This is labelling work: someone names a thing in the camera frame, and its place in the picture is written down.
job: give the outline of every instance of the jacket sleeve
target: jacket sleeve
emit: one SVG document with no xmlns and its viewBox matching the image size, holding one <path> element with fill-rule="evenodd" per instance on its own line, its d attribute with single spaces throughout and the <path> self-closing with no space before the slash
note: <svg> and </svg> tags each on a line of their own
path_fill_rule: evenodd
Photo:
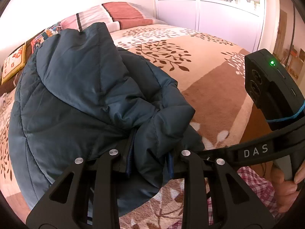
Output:
<svg viewBox="0 0 305 229">
<path fill-rule="evenodd" d="M 186 149 L 204 149 L 201 137 L 190 126 L 195 110 L 177 87 L 177 81 L 147 59 L 120 51 L 130 76 L 146 100 L 158 111 L 143 123 L 135 136 L 134 157 L 137 170 L 152 185 L 161 188 L 166 154 L 182 140 Z"/>
</svg>

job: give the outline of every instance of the blue rubber band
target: blue rubber band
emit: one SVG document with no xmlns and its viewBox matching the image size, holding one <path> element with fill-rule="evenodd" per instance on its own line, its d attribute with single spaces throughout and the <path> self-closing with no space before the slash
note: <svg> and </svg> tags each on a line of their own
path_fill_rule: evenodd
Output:
<svg viewBox="0 0 305 229">
<path fill-rule="evenodd" d="M 286 121 L 286 120 L 290 120 L 290 119 L 295 119 L 296 117 L 298 117 L 298 115 L 303 111 L 303 109 L 305 108 L 305 101 L 303 103 L 303 106 L 301 106 L 301 108 L 299 109 L 299 111 L 290 117 L 285 117 L 285 118 L 281 118 L 281 119 L 275 119 L 275 120 L 266 120 L 268 123 L 270 122 L 280 122 L 280 121 Z"/>
</svg>

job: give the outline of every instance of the bed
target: bed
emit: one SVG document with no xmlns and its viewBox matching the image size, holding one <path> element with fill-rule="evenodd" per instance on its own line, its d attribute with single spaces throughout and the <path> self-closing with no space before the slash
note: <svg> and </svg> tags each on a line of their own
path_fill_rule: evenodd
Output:
<svg viewBox="0 0 305 229">
<path fill-rule="evenodd" d="M 136 22 L 132 21 L 126 18 L 127 15 L 118 16 L 118 11 L 113 10 L 117 6 L 113 5 L 103 4 L 94 7 L 94 13 L 72 15 L 61 21 L 62 29 L 82 31 L 94 22 L 105 22 L 117 47 L 149 59 L 178 81 L 179 90 L 196 110 L 191 126 L 202 136 L 207 150 L 239 143 L 253 107 L 244 88 L 244 56 L 248 52 L 226 40 L 148 18 L 138 6 L 128 4 L 138 10 L 142 17 L 137 18 Z M 36 40 L 31 45 L 32 50 L 40 43 Z M 30 210 L 22 197 L 9 159 L 8 128 L 14 93 L 15 90 L 0 98 L 0 190 L 14 212 L 25 222 Z M 271 183 L 248 167 L 239 170 L 239 174 L 245 181 L 248 180 L 250 186 L 255 179 L 263 187 L 258 195 L 275 213 Z M 179 228 L 183 189 L 183 180 L 171 180 L 150 201 L 121 217 L 121 228 Z M 259 189 L 253 186 L 253 190 L 258 193 Z"/>
</svg>

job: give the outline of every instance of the camera lens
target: camera lens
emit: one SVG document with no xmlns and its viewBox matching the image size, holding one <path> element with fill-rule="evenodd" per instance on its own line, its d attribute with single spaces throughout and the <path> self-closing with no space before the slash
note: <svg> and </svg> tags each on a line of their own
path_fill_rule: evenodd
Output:
<svg viewBox="0 0 305 229">
<path fill-rule="evenodd" d="M 252 91 L 250 91 L 250 97 L 251 97 L 252 101 L 256 102 L 256 98 Z"/>
<path fill-rule="evenodd" d="M 254 92 L 254 94 L 256 94 L 257 96 L 260 95 L 260 89 L 257 87 L 257 84 L 251 80 L 251 88 Z"/>
<path fill-rule="evenodd" d="M 262 78 L 260 77 L 260 74 L 258 73 L 257 70 L 253 69 L 253 70 L 252 70 L 252 75 L 254 76 L 254 79 L 255 79 L 255 81 L 256 81 L 258 84 L 262 84 L 263 80 L 262 80 Z"/>
</svg>

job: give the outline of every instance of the pillow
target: pillow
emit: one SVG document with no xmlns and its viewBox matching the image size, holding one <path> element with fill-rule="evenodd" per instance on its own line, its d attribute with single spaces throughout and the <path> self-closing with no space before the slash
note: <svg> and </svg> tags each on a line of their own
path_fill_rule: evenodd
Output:
<svg viewBox="0 0 305 229">
<path fill-rule="evenodd" d="M 60 22 L 54 24 L 51 27 L 46 28 L 36 38 L 31 41 L 32 53 L 44 42 L 47 38 L 58 34 L 62 30 Z"/>
<path fill-rule="evenodd" d="M 26 44 L 17 48 L 4 60 L 1 84 L 4 84 L 25 66 L 25 50 Z"/>
<path fill-rule="evenodd" d="M 154 18 L 140 5 L 127 2 L 109 2 L 69 16 L 61 21 L 63 29 L 82 31 L 96 22 L 104 22 L 110 33 L 131 27 L 166 24 Z"/>
</svg>

